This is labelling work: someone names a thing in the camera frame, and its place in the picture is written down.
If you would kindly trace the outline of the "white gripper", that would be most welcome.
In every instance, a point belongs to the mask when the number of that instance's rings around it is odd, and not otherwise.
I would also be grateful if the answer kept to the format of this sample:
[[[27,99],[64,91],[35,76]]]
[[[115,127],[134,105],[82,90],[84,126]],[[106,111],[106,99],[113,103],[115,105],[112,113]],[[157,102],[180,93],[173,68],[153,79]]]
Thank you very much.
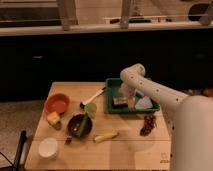
[[[122,84],[120,91],[122,95],[127,98],[128,107],[133,109],[135,106],[134,89],[127,86],[126,84]]]

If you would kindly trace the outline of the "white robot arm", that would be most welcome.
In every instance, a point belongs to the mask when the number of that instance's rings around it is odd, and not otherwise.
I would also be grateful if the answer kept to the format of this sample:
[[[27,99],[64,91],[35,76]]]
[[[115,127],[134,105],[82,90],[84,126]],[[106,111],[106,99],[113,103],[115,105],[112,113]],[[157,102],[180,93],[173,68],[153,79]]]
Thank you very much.
[[[145,78],[140,63],[123,69],[120,78],[124,90],[138,89],[173,111],[170,171],[213,171],[213,100]]]

